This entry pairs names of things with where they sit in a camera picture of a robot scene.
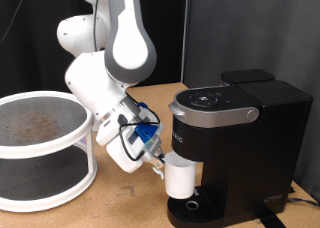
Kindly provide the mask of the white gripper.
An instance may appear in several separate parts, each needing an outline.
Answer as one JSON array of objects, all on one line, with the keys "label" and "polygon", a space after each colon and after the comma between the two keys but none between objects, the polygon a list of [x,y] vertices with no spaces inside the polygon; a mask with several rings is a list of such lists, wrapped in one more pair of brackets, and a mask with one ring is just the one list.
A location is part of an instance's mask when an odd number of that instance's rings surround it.
[{"label": "white gripper", "polygon": [[151,111],[141,111],[130,123],[121,118],[116,137],[106,149],[111,158],[125,172],[132,173],[143,163],[150,163],[152,169],[161,174],[164,162],[160,135],[163,125]]}]

